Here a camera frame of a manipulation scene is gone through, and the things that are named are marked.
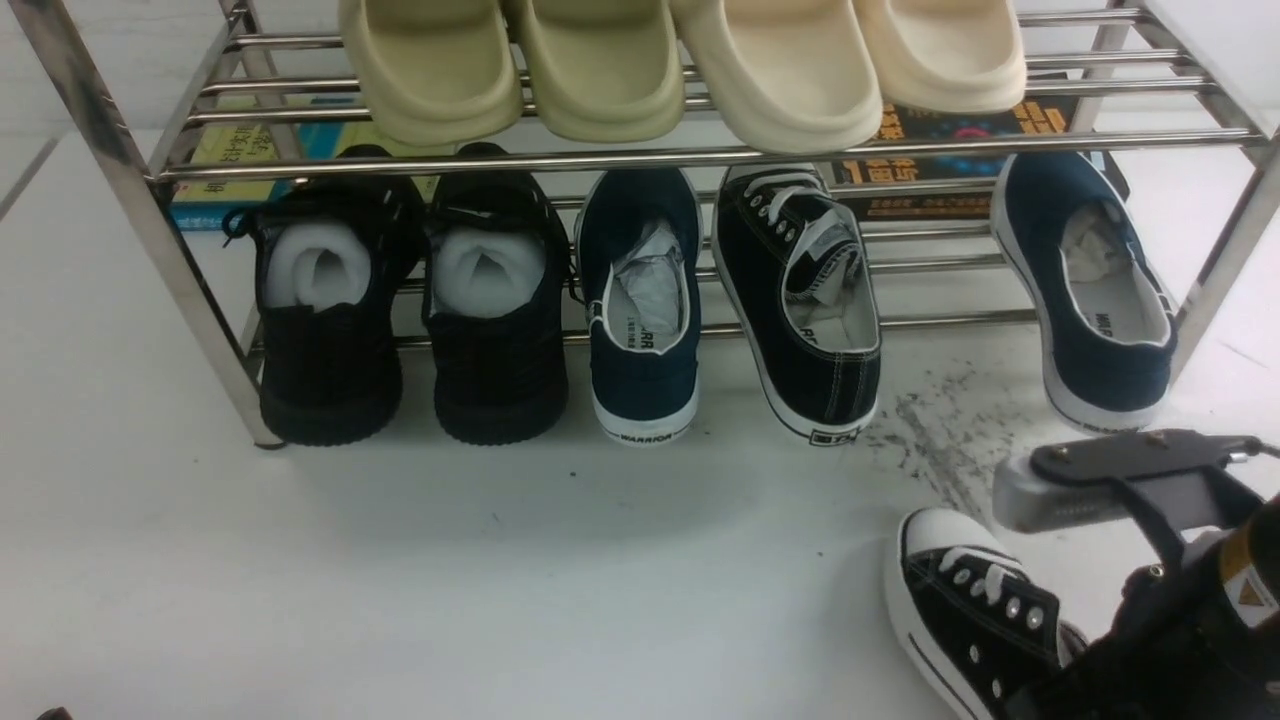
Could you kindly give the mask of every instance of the black sole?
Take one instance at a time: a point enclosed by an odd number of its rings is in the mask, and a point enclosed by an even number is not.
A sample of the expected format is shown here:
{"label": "black sole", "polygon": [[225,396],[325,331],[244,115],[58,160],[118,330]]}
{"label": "black sole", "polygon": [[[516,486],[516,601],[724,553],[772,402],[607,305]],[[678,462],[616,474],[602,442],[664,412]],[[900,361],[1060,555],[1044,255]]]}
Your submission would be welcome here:
{"label": "black sole", "polygon": [[342,405],[298,407],[279,400],[264,386],[260,393],[262,421],[280,439],[293,445],[337,447],[367,439],[392,421],[404,391],[399,356],[392,352],[383,368],[370,395]]}
{"label": "black sole", "polygon": [[559,378],[539,396],[520,405],[475,407],[444,400],[436,380],[435,416],[453,439],[495,447],[532,439],[552,429],[568,406],[568,379]]}

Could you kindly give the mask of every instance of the navy canvas sneaker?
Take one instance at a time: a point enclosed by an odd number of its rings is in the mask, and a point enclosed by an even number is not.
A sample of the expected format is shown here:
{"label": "navy canvas sneaker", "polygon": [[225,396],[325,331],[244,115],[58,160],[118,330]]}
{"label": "navy canvas sneaker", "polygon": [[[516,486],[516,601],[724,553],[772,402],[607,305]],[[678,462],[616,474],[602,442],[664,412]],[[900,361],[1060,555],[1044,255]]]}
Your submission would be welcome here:
{"label": "navy canvas sneaker", "polygon": [[625,445],[673,441],[698,413],[698,193],[678,169],[607,172],[576,234],[595,415]]}
{"label": "navy canvas sneaker", "polygon": [[1016,155],[1000,174],[991,215],[1036,304],[1053,409],[1089,433],[1149,425],[1178,337],[1116,190],[1076,152]]}

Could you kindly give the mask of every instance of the beige slide sandal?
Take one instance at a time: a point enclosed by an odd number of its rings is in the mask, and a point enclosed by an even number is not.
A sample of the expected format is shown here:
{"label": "beige slide sandal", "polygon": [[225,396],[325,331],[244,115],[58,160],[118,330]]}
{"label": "beige slide sandal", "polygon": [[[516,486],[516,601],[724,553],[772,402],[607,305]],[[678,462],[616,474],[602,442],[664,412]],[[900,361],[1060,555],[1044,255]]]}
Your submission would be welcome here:
{"label": "beige slide sandal", "polygon": [[667,0],[504,0],[548,129],[636,142],[673,129],[685,79]]}
{"label": "beige slide sandal", "polygon": [[870,140],[883,102],[850,0],[673,0],[724,124],[768,152]]}
{"label": "beige slide sandal", "polygon": [[1027,58],[1012,0],[854,0],[891,101],[1000,113],[1023,101]]}
{"label": "beige slide sandal", "polygon": [[365,104],[406,145],[499,132],[524,106],[498,0],[340,0],[338,23]]}

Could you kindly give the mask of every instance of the warning label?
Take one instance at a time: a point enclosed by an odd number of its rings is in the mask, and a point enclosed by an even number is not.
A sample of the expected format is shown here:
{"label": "warning label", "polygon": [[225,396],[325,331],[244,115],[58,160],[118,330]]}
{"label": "warning label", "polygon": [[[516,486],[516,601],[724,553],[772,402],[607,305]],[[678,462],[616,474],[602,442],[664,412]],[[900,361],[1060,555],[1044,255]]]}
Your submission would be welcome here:
{"label": "warning label", "polygon": [[1248,565],[1224,585],[1226,597],[1240,620],[1249,628],[1257,628],[1280,614],[1280,603],[1262,582],[1257,568]]}
{"label": "warning label", "polygon": [[1267,606],[1267,603],[1262,601],[1262,596],[1258,594],[1258,588],[1253,587],[1253,583],[1249,582],[1248,578],[1244,579],[1244,589],[1240,591],[1240,598],[1235,602],[1247,607]]}

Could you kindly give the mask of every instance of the rack leg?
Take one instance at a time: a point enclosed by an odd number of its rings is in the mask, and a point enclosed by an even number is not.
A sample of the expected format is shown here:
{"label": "rack leg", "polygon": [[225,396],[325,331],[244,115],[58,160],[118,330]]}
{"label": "rack leg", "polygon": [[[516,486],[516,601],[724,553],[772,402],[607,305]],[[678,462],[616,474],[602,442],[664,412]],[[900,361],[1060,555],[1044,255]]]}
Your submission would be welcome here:
{"label": "rack leg", "polygon": [[[221,6],[223,14],[228,18],[228,22],[232,19],[234,13],[243,12],[244,32],[262,32],[261,17],[257,14],[257,6],[253,4],[253,0],[218,0],[218,3]],[[271,53],[269,50],[242,50],[239,51],[239,59],[241,64],[244,67],[244,74],[250,78],[264,79],[279,77],[275,60],[271,58]],[[279,94],[259,92],[253,97],[259,106],[284,106],[284,96]],[[275,151],[282,160],[298,160],[302,158],[302,143],[298,141],[298,131],[296,126],[273,123],[268,126],[268,132],[271,133],[271,142],[275,145]],[[241,351],[248,352],[253,341],[259,338],[261,333],[262,316],[255,306],[250,309],[248,320],[244,323],[244,331],[241,332]],[[248,356],[246,370],[253,377],[257,377],[257,373],[261,369],[261,355]]]}
{"label": "rack leg", "polygon": [[257,384],[244,372],[238,338],[161,205],[147,163],[67,5],[63,0],[9,0],[9,6],[253,442],[279,447],[280,438],[262,423]]}
{"label": "rack leg", "polygon": [[[1107,0],[1107,9],[1129,8],[1129,0]],[[1110,53],[1123,50],[1129,38],[1129,26],[1102,26],[1093,38],[1094,53]],[[1096,67],[1084,70],[1084,79],[1110,79],[1116,73],[1114,67]],[[1101,97],[1082,97],[1075,109],[1075,119],[1071,120],[1071,132],[1092,132],[1098,124],[1098,113],[1102,111]]]}
{"label": "rack leg", "polygon": [[1222,228],[1208,260],[1201,268],[1187,300],[1178,310],[1178,352],[1174,379],[1187,368],[1196,347],[1204,340],[1210,324],[1226,301],[1249,255],[1258,246],[1267,225],[1280,211],[1280,132],[1249,178],[1240,201]]}

